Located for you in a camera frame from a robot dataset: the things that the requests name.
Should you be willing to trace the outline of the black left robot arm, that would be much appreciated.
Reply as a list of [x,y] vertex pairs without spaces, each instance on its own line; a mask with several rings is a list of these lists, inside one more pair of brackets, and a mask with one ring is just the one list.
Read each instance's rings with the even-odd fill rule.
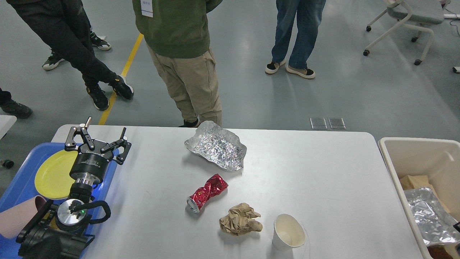
[[68,198],[60,204],[48,200],[16,238],[18,255],[24,259],[78,259],[95,237],[85,234],[87,227],[111,216],[107,202],[94,200],[93,185],[103,182],[111,161],[125,162],[132,145],[126,128],[111,143],[92,139],[87,131],[91,119],[72,127],[65,142],[65,151],[77,151]]

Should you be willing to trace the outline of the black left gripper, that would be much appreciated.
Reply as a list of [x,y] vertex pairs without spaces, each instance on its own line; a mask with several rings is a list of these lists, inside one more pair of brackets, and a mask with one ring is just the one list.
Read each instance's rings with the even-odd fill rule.
[[[91,123],[92,117],[89,117],[84,124],[78,127],[71,127],[68,137],[65,142],[65,151],[80,151],[78,152],[73,166],[70,170],[70,177],[76,182],[85,184],[100,184],[103,182],[110,161],[115,161],[117,164],[124,164],[126,157],[131,149],[132,144],[125,137],[126,127],[123,128],[120,139],[107,143],[100,148],[101,156],[92,153],[84,153],[84,151],[94,151],[95,144],[90,137],[87,128]],[[79,135],[83,143],[77,147],[74,138]],[[123,152],[114,156],[113,151],[118,148],[123,148]]]

